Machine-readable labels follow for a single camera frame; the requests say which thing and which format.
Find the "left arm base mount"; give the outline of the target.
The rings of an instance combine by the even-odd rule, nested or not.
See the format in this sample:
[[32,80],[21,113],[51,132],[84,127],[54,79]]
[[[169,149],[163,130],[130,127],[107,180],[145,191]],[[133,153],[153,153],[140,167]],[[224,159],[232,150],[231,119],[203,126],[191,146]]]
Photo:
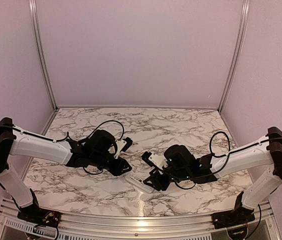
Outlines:
[[56,228],[59,226],[61,213],[59,211],[41,208],[37,213],[34,214],[19,211],[17,218],[38,226]]

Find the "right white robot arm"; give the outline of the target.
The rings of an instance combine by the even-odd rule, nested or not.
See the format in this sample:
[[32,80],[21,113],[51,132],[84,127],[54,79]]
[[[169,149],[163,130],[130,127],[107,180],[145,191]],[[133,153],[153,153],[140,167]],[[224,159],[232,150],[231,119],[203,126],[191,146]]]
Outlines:
[[146,151],[141,159],[153,168],[143,182],[157,191],[165,191],[171,183],[207,184],[232,173],[267,166],[259,179],[237,196],[235,207],[228,214],[233,224],[239,224],[282,185],[282,131],[270,127],[265,136],[220,155],[211,151],[195,158],[184,145],[175,144],[163,155]]

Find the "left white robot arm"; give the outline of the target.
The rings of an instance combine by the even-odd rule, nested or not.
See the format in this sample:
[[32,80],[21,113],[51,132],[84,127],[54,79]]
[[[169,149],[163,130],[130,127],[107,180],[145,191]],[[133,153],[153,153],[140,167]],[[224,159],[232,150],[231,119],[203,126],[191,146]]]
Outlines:
[[125,152],[133,141],[116,139],[110,132],[97,127],[81,140],[66,136],[49,138],[13,124],[9,117],[0,121],[0,185],[10,194],[20,211],[34,223],[44,219],[34,192],[20,179],[8,163],[9,156],[27,156],[52,161],[70,168],[96,167],[113,176],[121,176],[132,170],[120,153]]

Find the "white remote control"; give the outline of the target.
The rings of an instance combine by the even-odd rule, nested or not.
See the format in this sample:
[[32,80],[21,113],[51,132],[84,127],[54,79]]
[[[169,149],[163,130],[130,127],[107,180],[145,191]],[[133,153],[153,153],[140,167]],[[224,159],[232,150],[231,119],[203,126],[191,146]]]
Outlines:
[[143,183],[142,178],[134,172],[129,172],[125,180],[143,193],[151,194],[154,189]]

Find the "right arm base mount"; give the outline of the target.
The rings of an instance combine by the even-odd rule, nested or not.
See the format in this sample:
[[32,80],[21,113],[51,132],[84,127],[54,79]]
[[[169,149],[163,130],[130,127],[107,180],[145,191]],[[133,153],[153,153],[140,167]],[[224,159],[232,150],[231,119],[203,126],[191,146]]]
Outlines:
[[222,212],[216,212],[211,215],[212,223],[215,229],[222,229],[233,227],[237,225],[246,224],[254,221],[254,210],[227,210]]

